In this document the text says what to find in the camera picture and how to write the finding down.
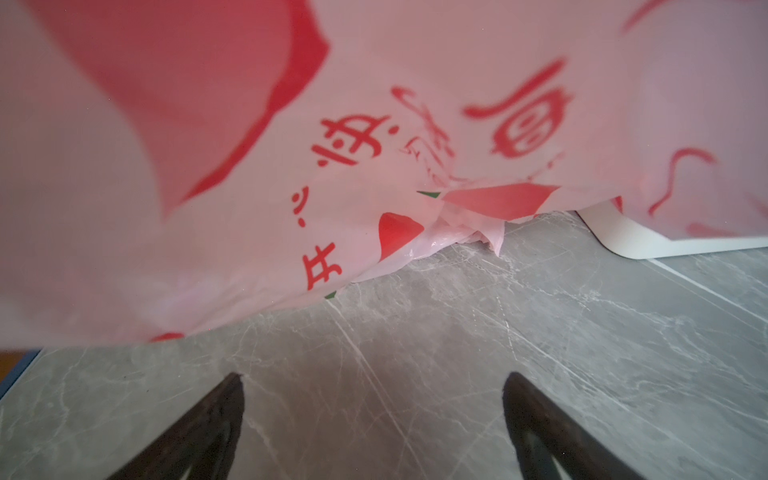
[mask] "crumpled plastic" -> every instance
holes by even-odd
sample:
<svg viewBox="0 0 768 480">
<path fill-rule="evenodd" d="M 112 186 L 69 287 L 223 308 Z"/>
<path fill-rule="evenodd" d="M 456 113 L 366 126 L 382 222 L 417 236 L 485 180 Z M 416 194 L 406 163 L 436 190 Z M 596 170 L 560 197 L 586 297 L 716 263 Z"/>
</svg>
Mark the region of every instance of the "crumpled plastic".
<svg viewBox="0 0 768 480">
<path fill-rule="evenodd" d="M 0 10 L 0 348 L 179 338 L 609 199 L 768 233 L 766 2 Z"/>
</svg>

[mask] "plastic bag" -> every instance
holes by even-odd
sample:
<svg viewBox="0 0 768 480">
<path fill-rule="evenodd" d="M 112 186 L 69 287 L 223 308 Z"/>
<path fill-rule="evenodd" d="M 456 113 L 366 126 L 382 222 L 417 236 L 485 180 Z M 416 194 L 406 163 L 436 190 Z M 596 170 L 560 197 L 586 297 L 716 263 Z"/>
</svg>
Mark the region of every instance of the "plastic bag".
<svg viewBox="0 0 768 480">
<path fill-rule="evenodd" d="M 768 233 L 765 2 L 0 9 L 0 347 L 188 335 L 611 198 Z"/>
</svg>

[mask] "white rounded corner object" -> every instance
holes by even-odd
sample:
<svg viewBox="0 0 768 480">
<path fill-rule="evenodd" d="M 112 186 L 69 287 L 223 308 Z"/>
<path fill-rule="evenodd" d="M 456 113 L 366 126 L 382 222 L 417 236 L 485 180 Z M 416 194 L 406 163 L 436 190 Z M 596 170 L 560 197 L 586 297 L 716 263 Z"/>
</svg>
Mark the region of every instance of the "white rounded corner object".
<svg viewBox="0 0 768 480">
<path fill-rule="evenodd" d="M 634 260 L 768 247 L 768 237 L 670 240 L 625 217 L 610 201 L 579 210 L 578 214 L 605 248 Z"/>
</svg>

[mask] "blue edge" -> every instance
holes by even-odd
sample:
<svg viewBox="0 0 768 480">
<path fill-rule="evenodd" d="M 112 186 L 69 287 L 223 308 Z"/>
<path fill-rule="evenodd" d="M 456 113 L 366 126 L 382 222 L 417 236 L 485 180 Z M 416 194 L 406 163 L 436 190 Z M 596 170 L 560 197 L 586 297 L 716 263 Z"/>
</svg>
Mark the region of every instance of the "blue edge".
<svg viewBox="0 0 768 480">
<path fill-rule="evenodd" d="M 22 376 L 24 370 L 26 370 L 29 364 L 32 363 L 32 360 L 35 359 L 38 353 L 40 353 L 40 350 L 27 352 L 27 354 L 24 355 L 22 359 L 18 361 L 18 363 L 16 363 L 13 369 L 8 372 L 8 375 L 6 375 L 5 378 L 0 382 L 0 399 L 6 394 L 8 390 L 10 390 L 16 380 L 18 380 L 18 377 Z"/>
</svg>

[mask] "marble floor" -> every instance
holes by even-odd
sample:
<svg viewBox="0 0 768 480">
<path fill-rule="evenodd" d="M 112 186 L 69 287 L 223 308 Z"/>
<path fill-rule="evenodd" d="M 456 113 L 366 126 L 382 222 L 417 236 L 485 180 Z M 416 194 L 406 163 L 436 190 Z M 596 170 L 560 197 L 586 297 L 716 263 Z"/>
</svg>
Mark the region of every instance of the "marble floor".
<svg viewBox="0 0 768 480">
<path fill-rule="evenodd" d="M 520 478 L 525 374 L 648 480 L 768 472 L 768 250 L 652 261 L 574 214 L 509 225 L 304 310 L 179 341 L 50 349 L 0 401 L 0 478 L 105 478 L 228 372 L 231 480 Z"/>
</svg>

